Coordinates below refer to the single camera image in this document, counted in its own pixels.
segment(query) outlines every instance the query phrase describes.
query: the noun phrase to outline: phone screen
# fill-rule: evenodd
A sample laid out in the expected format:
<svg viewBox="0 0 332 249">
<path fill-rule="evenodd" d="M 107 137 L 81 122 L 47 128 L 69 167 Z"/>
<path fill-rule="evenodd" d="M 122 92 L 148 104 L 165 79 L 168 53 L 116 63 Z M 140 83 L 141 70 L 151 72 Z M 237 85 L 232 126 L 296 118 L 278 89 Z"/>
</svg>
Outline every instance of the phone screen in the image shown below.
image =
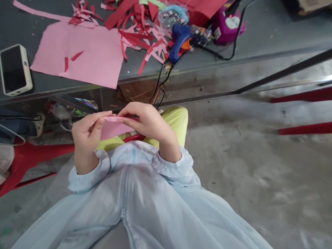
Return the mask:
<svg viewBox="0 0 332 249">
<path fill-rule="evenodd" d="M 0 53 L 0 59 L 6 93 L 26 86 L 20 46 L 3 51 Z"/>
</svg>

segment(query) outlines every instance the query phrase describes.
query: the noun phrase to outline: gray table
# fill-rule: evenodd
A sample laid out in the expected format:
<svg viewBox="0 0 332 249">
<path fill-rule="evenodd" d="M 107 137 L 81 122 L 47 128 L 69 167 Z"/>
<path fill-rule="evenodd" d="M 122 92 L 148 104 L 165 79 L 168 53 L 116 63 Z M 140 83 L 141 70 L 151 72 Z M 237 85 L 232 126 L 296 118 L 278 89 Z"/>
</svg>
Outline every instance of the gray table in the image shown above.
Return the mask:
<svg viewBox="0 0 332 249">
<path fill-rule="evenodd" d="M 73 10 L 70 4 L 76 2 L 76 0 L 19 1 L 31 8 L 64 16 L 72 15 Z M 241 6 L 248 2 L 250 0 L 243 0 Z M 89 0 L 89 4 L 96 6 L 96 12 L 106 19 L 110 12 L 101 9 L 100 3 L 100 0 Z M 192 54 L 183 57 L 172 74 L 332 48 L 332 21 L 329 14 L 294 21 L 280 0 L 257 0 L 247 9 L 244 21 L 247 24 L 247 30 L 240 36 L 236 55 L 232 60 L 220 61 L 205 51 L 195 49 Z M 3 1 L 0 9 L 0 50 L 19 43 L 27 49 L 28 59 L 32 64 L 43 31 L 54 22 L 56 21 L 21 11 L 12 5 L 12 1 Z M 214 45 L 210 48 L 220 50 L 220 47 Z M 230 47 L 224 50 L 222 54 L 229 56 L 231 49 Z M 137 74 L 145 53 L 144 50 L 127 50 L 128 62 L 122 64 L 118 84 L 158 76 L 161 65 L 153 59 L 146 63 L 142 75 Z M 16 97 L 8 97 L 0 92 L 0 104 L 48 98 L 100 87 L 34 71 L 31 71 L 31 76 L 34 88 L 30 92 Z"/>
</svg>

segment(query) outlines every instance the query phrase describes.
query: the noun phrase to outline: cardboard box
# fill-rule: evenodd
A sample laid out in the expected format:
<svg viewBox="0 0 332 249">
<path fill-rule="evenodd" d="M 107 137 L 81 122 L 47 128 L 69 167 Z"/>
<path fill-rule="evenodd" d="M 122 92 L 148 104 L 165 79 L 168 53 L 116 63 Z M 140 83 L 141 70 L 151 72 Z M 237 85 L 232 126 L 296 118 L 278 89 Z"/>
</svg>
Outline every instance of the cardboard box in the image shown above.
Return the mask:
<svg viewBox="0 0 332 249">
<path fill-rule="evenodd" d="M 332 4 L 332 0 L 298 0 L 298 2 L 300 4 L 300 8 L 302 8 L 305 13 L 312 12 Z"/>
</svg>

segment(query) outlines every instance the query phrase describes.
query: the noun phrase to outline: white phone case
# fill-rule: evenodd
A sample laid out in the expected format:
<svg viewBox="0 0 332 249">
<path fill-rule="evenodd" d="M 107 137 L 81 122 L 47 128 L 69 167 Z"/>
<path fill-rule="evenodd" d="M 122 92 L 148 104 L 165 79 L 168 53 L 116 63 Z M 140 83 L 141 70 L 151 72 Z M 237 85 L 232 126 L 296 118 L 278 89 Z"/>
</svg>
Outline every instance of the white phone case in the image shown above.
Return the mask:
<svg viewBox="0 0 332 249">
<path fill-rule="evenodd" d="M 3 93 L 7 96 L 16 96 L 19 95 L 21 93 L 27 92 L 29 90 L 32 89 L 32 79 L 31 79 L 31 74 L 30 74 L 30 68 L 29 68 L 29 62 L 28 62 L 28 56 L 27 56 L 27 51 L 26 49 L 20 45 L 20 44 L 16 44 L 14 46 L 11 46 L 9 48 L 6 48 L 2 51 L 0 51 L 0 54 L 6 50 L 9 50 L 13 47 L 19 46 L 20 50 L 21 50 L 21 57 L 22 57 L 22 65 L 23 65 L 23 70 L 24 70 L 24 76 L 25 76 L 25 82 L 26 85 L 22 88 L 16 89 L 15 91 L 6 93 L 5 87 L 4 87 L 4 80 L 3 80 L 3 72 L 2 72 L 2 64 L 1 64 L 1 57 L 0 57 L 0 71 L 1 71 L 1 79 L 2 79 L 2 89 L 3 89 Z"/>
</svg>

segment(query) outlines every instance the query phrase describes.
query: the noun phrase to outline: red plastic stool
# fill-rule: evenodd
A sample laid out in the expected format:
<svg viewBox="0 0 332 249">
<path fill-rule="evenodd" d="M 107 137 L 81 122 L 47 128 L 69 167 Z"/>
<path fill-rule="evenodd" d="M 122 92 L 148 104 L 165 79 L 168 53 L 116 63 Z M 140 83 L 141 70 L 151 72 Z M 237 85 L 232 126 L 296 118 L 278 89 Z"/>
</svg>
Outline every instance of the red plastic stool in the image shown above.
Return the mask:
<svg viewBox="0 0 332 249">
<path fill-rule="evenodd" d="M 46 177 L 56 175 L 56 172 L 37 177 L 25 182 L 21 182 L 26 171 L 37 166 L 38 163 L 51 160 L 52 158 L 62 156 L 73 152 L 74 144 L 65 145 L 41 145 L 35 146 L 26 142 L 24 145 L 15 146 L 15 158 L 10 167 L 10 176 L 0 185 L 0 197 L 13 189 L 39 181 Z"/>
<path fill-rule="evenodd" d="M 271 102 L 280 103 L 280 102 L 301 101 L 301 100 L 310 101 L 310 102 L 332 100 L 332 87 L 293 94 L 285 97 L 272 98 Z M 279 135 L 332 133 L 332 122 L 279 129 L 278 133 Z"/>
<path fill-rule="evenodd" d="M 123 141 L 124 142 L 130 142 L 130 141 L 134 141 L 134 140 L 143 141 L 144 138 L 146 138 L 146 136 L 144 136 L 142 134 L 137 134 L 137 135 L 134 135 L 134 136 L 131 136 L 131 137 L 127 137 Z"/>
</svg>

